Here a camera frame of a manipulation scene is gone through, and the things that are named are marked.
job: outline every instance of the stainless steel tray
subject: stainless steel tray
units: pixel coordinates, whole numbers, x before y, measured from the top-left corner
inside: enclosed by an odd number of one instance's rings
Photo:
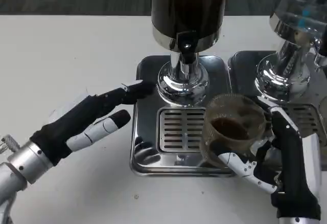
[[[170,61],[170,56],[146,57],[138,65],[136,78],[157,82],[157,75],[160,68],[168,61]],[[209,74],[210,89],[203,102],[197,107],[191,109],[178,108],[177,111],[175,110],[176,108],[165,103],[157,91],[152,96],[140,100],[137,105],[135,105],[130,154],[130,166],[134,172],[145,175],[224,177],[232,175],[228,168],[215,168],[203,161],[201,153],[198,151],[198,148],[196,148],[196,144],[199,141],[198,131],[194,131],[196,133],[189,133],[191,135],[190,137],[196,135],[193,137],[194,139],[190,139],[197,140],[194,144],[189,144],[192,143],[192,141],[189,142],[189,135],[184,134],[187,132],[188,128],[200,127],[200,125],[195,127],[188,125],[188,116],[189,118],[197,119],[201,119],[202,117],[202,115],[188,115],[188,113],[192,113],[191,111],[194,109],[196,109],[197,113],[200,113],[200,111],[202,113],[203,107],[205,107],[206,103],[213,96],[221,93],[230,93],[228,71],[223,60],[216,56],[202,56],[200,58],[200,63],[206,68]],[[168,111],[170,111],[170,113],[173,111],[173,113],[176,114],[165,114],[165,112]],[[182,133],[176,133],[181,134],[181,136],[175,136],[175,141],[170,144],[173,148],[165,148],[165,145],[167,146],[169,143],[169,141],[164,141],[164,130],[168,128],[164,123],[166,115],[175,119],[178,117],[179,120],[177,121],[182,122],[180,123],[180,127],[183,127]]]

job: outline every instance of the chrome base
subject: chrome base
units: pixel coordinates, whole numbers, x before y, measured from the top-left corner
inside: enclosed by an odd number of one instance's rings
[[[167,103],[176,106],[193,106],[205,98],[209,88],[209,77],[203,65],[197,64],[195,78],[185,82],[174,80],[170,75],[171,70],[171,62],[168,62],[158,75],[158,91]]]
[[[255,85],[256,71],[259,63],[266,56],[273,54],[272,51],[241,51],[236,53],[228,61],[228,70],[230,84],[233,93],[255,96],[261,95]],[[305,92],[297,98],[291,100],[294,104],[311,104],[315,110],[319,109],[320,103],[327,96],[327,78],[323,71],[316,72],[314,64],[314,55],[309,54],[306,58],[306,66],[310,72],[310,82]],[[323,124],[321,115],[319,123]],[[323,125],[323,134],[326,135],[327,124]],[[321,163],[322,169],[327,170],[327,152],[326,144],[322,144],[321,148]]]
[[[281,77],[273,69],[276,63],[276,54],[270,54],[258,64],[258,76],[255,87],[258,91],[273,101],[289,101],[300,97],[306,90],[310,81],[310,71],[306,64],[301,70],[296,70],[290,77]]]
[[[158,73],[167,62],[170,62],[170,56],[146,57],[138,65],[136,78],[157,82]],[[188,126],[191,126],[187,123],[188,116],[192,119],[201,119],[202,115],[197,114],[203,113],[203,108],[213,96],[230,93],[228,71],[222,59],[215,56],[202,56],[199,58],[199,63],[206,69],[209,81],[213,85],[207,90],[205,98],[195,107],[172,107],[160,97],[158,91],[144,100],[139,100],[135,105],[130,155],[130,166],[134,172],[142,175],[224,177],[232,175],[228,168],[215,168],[203,161],[201,153],[196,148],[197,145],[194,144],[198,143],[198,133],[190,132],[190,135],[185,135],[185,131],[190,128]],[[198,112],[191,115],[195,108]],[[169,125],[165,125],[165,122],[162,123],[161,119],[165,121],[165,118],[178,119],[175,124],[181,125],[168,127]],[[182,133],[179,133],[182,136],[174,137],[175,140],[169,144],[169,141],[165,142],[165,134],[169,133],[163,133],[163,130],[175,128],[174,126],[182,129]],[[189,141],[189,137],[194,137],[197,141]],[[172,145],[174,148],[165,148],[165,145]]]

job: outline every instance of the coffee machine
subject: coffee machine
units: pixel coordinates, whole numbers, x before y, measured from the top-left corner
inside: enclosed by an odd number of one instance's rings
[[[156,82],[157,91],[134,107],[130,165],[135,172],[230,176],[228,168],[204,161],[199,147],[204,107],[221,93],[262,95],[283,104],[302,132],[318,133],[324,150],[327,134],[318,109],[327,96],[320,71],[327,63],[327,3],[279,0],[276,5],[270,25],[283,40],[277,52],[238,52],[225,66],[219,57],[199,54],[219,39],[225,0],[152,0],[154,38],[171,55],[148,56],[137,68],[136,78]],[[322,163],[327,168],[327,158]]]
[[[199,148],[206,103],[230,93],[223,60],[199,55],[217,42],[224,8],[225,0],[152,0],[153,36],[171,55],[146,57],[137,68],[136,78],[157,83],[157,91],[134,107],[135,172],[231,174],[204,162]]]
[[[278,0],[269,23],[278,49],[236,53],[228,61],[232,92],[280,103],[303,137],[317,133],[327,170],[327,0]]]

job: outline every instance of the silver metal joint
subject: silver metal joint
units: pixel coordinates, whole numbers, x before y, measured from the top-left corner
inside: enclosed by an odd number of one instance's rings
[[[8,161],[30,184],[35,183],[53,167],[42,150],[31,141],[28,141],[18,152],[9,156]]]
[[[279,224],[319,224],[319,220],[302,217],[282,217],[278,222]]]

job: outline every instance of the robotic finger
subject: robotic finger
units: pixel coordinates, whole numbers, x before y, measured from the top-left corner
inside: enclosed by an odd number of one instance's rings
[[[267,193],[271,194],[277,190],[275,179],[278,173],[264,166],[262,162],[253,161],[242,154],[232,151],[218,141],[213,141],[210,144],[210,151],[234,171],[235,174],[257,185]]]
[[[117,111],[109,117],[89,126],[79,135],[71,137],[66,141],[66,144],[72,151],[81,150],[122,128],[130,119],[131,116],[126,110]]]

